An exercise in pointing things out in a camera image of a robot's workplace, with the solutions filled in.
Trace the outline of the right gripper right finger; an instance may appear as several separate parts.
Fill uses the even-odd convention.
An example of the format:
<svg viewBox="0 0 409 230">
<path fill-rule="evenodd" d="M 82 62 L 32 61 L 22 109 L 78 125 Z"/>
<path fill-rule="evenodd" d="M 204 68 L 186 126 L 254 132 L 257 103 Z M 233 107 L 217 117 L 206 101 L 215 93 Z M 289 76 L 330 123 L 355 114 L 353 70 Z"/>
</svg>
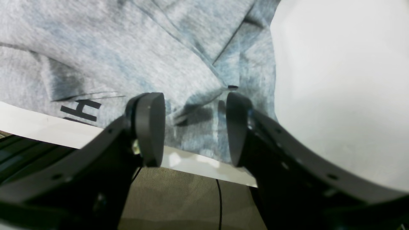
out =
<svg viewBox="0 0 409 230">
<path fill-rule="evenodd" d="M 227 96 L 226 120 L 231 163 L 256 180 L 269 230 L 408 229 L 408 192 L 323 159 L 239 93 Z"/>
</svg>

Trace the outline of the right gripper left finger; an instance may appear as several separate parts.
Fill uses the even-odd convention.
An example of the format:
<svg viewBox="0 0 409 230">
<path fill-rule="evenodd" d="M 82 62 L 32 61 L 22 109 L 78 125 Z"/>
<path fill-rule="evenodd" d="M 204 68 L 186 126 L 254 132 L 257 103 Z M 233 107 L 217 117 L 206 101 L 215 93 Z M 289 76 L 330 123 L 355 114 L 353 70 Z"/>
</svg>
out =
<svg viewBox="0 0 409 230">
<path fill-rule="evenodd" d="M 116 230 L 133 175 L 162 164 L 163 93 L 130 99 L 81 149 L 17 135 L 1 139 L 1 229 Z"/>
</svg>

